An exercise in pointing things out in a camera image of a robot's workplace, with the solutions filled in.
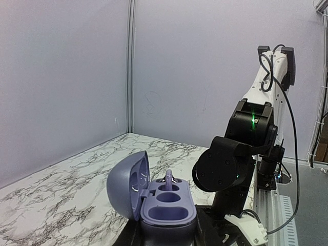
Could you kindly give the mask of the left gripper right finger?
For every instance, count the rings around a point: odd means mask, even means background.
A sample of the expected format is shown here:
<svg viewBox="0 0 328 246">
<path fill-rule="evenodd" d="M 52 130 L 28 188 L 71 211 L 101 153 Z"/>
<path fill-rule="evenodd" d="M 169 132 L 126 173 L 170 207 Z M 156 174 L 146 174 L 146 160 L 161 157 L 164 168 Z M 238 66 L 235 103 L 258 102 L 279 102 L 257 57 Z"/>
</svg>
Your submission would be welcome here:
<svg viewBox="0 0 328 246">
<path fill-rule="evenodd" d="M 238 245 L 241 232 L 237 226 L 220 219 L 210 206 L 196 205 L 195 245 Z"/>
</svg>

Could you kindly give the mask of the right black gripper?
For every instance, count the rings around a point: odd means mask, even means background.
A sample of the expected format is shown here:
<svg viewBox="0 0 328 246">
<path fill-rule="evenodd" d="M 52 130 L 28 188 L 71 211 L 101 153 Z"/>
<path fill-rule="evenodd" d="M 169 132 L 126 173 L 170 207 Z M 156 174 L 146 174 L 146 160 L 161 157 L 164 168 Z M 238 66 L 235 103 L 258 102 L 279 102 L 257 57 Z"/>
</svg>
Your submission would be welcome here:
<svg viewBox="0 0 328 246">
<path fill-rule="evenodd" d="M 233 112 L 223 137 L 213 138 L 192 169 L 193 181 L 205 192 L 214 192 L 211 210 L 220 219 L 240 216 L 260 155 L 278 145 L 274 108 L 243 99 Z"/>
</svg>

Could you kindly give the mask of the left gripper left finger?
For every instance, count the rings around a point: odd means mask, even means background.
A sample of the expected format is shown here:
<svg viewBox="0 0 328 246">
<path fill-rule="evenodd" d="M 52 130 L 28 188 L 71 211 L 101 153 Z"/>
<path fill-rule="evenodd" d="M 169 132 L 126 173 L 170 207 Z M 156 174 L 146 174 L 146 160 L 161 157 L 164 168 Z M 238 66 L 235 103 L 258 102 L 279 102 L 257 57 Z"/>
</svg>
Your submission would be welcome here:
<svg viewBox="0 0 328 246">
<path fill-rule="evenodd" d="M 139 221 L 129 220 L 113 246 L 141 246 L 144 243 Z"/>
</svg>

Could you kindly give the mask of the blue earbud charging case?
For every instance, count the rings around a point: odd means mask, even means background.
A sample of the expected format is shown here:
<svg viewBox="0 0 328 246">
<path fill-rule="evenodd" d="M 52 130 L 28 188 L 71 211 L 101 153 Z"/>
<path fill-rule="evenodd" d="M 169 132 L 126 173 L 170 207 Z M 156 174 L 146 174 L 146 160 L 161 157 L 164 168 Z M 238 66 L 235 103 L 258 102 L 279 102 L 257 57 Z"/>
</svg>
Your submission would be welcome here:
<svg viewBox="0 0 328 246">
<path fill-rule="evenodd" d="M 192 245 L 197 211 L 189 184 L 182 179 L 178 191 L 161 191 L 161 180 L 150 180 L 146 151 L 131 154 L 108 174 L 109 202 L 128 221 L 140 222 L 143 245 Z"/>
</svg>

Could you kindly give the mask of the purple clip earbud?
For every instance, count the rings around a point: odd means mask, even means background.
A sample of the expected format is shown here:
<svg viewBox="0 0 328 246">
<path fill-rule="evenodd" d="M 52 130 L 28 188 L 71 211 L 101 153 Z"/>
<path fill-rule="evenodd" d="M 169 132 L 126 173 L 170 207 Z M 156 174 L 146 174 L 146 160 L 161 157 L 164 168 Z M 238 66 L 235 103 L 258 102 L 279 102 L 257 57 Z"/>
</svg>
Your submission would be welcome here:
<svg viewBox="0 0 328 246">
<path fill-rule="evenodd" d="M 181 183 L 182 180 L 179 178 L 175 178 L 173 176 L 172 170 L 168 169 L 166 170 L 165 177 L 160 182 L 163 183 L 161 186 L 158 187 L 161 191 L 178 191 L 178 184 Z"/>
</svg>

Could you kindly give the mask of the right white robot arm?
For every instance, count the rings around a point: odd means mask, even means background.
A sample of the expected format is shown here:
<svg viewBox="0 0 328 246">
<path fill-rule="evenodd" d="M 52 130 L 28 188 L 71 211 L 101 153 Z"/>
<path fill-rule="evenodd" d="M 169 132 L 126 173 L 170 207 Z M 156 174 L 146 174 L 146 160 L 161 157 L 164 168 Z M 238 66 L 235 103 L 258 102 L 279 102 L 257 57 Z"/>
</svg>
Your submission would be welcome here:
<svg viewBox="0 0 328 246">
<path fill-rule="evenodd" d="M 287 92 L 295 82 L 294 49 L 258 47 L 260 67 L 248 92 L 238 102 L 224 136 L 213 138 L 193 167 L 193 181 L 215 193 L 210 214 L 239 216 L 253 177 L 262 190 L 276 188 L 275 170 L 285 149 L 280 128 Z"/>
</svg>

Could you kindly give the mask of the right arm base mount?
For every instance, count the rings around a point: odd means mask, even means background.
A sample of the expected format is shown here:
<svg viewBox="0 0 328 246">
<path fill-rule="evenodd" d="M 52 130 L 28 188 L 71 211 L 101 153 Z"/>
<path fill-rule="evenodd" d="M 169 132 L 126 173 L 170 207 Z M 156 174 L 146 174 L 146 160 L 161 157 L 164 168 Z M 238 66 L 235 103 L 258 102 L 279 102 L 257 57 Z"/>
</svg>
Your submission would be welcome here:
<svg viewBox="0 0 328 246">
<path fill-rule="evenodd" d="M 259 190 L 276 190 L 277 184 L 288 184 L 292 180 L 290 172 L 282 163 L 285 148 L 275 145 L 268 156 L 262 156 L 257 163 L 256 184 Z"/>
</svg>

